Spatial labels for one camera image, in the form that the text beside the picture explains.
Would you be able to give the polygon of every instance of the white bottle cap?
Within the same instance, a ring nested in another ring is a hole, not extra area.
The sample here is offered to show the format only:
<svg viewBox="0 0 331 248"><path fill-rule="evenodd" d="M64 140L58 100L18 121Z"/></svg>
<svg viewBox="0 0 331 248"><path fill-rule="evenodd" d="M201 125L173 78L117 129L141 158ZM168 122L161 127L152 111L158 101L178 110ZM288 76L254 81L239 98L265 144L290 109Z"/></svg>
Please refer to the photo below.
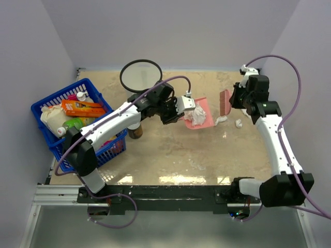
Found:
<svg viewBox="0 0 331 248"><path fill-rule="evenodd" d="M87 92L81 92L81 91L78 92L76 94L76 97L77 97L78 101L84 102L86 100L85 94L87 94Z"/></svg>
<svg viewBox="0 0 331 248"><path fill-rule="evenodd" d="M64 127L60 127L60 128L57 129L57 134L58 134L59 136L63 136L63 135L65 135L66 133L67 133L67 130L66 130Z"/></svg>

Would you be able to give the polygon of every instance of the wall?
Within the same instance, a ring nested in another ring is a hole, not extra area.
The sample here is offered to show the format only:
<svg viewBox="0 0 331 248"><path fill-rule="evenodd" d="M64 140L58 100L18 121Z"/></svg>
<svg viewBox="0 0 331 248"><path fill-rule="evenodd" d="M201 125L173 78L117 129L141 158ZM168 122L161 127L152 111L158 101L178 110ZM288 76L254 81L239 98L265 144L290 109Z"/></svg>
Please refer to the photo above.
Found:
<svg viewBox="0 0 331 248"><path fill-rule="evenodd" d="M313 173L312 198L331 212L331 83L330 37L331 4L329 0L301 0L284 29L273 54L283 55L297 65L302 76L302 97L297 111L285 125L302 167ZM294 103L297 80L285 62L270 58L263 67L271 83L271 98L287 114ZM317 247L330 247L331 221L309 216Z"/></svg>
<svg viewBox="0 0 331 248"><path fill-rule="evenodd" d="M42 2L78 67L148 58L163 68L236 70L271 52L299 0Z"/></svg>
<svg viewBox="0 0 331 248"><path fill-rule="evenodd" d="M0 247L18 247L52 155L30 106L73 82L74 67L40 0L0 1Z"/></svg>

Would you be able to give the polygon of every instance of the dustpan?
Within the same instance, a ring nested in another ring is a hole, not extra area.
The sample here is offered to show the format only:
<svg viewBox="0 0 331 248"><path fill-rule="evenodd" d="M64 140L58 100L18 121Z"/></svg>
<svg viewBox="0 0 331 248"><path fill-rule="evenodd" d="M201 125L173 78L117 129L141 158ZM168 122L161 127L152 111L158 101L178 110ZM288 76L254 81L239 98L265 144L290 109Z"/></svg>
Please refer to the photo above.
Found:
<svg viewBox="0 0 331 248"><path fill-rule="evenodd" d="M185 125L187 128L189 129L200 129L200 128L210 128L214 126L214 121L213 121L213 117L212 114L210 112L210 108L208 105L208 101L206 97L203 98L198 98L195 99L195 104L199 104L200 107L204 110L204 112L206 112L206 120L202 125L196 125L196 126L192 126L192 121L190 120L184 120L185 121Z"/></svg>

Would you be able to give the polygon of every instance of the black ring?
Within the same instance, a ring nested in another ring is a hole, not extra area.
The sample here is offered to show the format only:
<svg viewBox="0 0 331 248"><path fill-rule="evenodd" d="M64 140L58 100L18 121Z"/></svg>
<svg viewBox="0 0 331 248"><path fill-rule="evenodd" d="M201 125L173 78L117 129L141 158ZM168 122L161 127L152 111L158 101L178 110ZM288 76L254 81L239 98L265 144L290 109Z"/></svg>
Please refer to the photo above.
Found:
<svg viewBox="0 0 331 248"><path fill-rule="evenodd" d="M159 66L157 63L155 63L154 61L151 61L151 60L149 60L149 59L137 59L137 60L131 61L131 62L128 63L126 66L124 66L123 69L121 70L121 72L120 72L120 74L119 74L119 81L121 82L122 86L123 86L126 90L128 90L128 91L130 91L130 92L133 92L133 93L141 93L141 92L146 91L146 89L144 89L144 90L134 90L134 89L130 89L129 87L127 87L127 86L123 83L123 81L122 81L122 74L123 74L123 72L125 71L126 68L128 68L128 67L131 66L132 64L139 63L139 62L146 62L146 63L150 63L150 64L153 64L154 66L156 66L156 67L159 69L159 71L160 71L160 79L159 79L158 81L161 81L161 80L162 80L162 70L161 70L160 66Z"/></svg>

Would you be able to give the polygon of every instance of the blue basket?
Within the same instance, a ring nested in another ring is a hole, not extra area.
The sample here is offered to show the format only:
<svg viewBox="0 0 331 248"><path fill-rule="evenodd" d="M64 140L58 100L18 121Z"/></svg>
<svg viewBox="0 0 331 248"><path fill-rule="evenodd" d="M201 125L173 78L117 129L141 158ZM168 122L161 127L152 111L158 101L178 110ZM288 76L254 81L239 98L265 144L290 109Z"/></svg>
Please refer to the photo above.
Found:
<svg viewBox="0 0 331 248"><path fill-rule="evenodd" d="M96 119L98 121L102 117L108 115L109 113L113 112L112 108L108 105L108 103L102 97L102 94L98 92L96 87L92 84L89 79L82 79L76 83L69 85L68 87L59 90L58 92L46 97L39 102L36 102L31 106L31 110L37 119L38 128L42 131L45 140L49 149L53 152L55 158L59 161L62 157L62 144L65 138L58 138L56 137L40 120L41 116L41 108L43 106L53 106L60 104L63 99L68 99L68 95L77 94L78 92L87 92L88 96L94 101L103 107L106 111L106 114L101 116L100 118ZM127 134L127 130L123 130L116 135L116 139L112 142L106 144L105 146L101 147L97 152L97 160L98 160L98 167L102 166L103 164L107 163L112 158L116 157L118 154L126 150L125 144L125 135ZM61 163L61 169L64 172L70 172L74 169L68 163L67 160L64 160Z"/></svg>

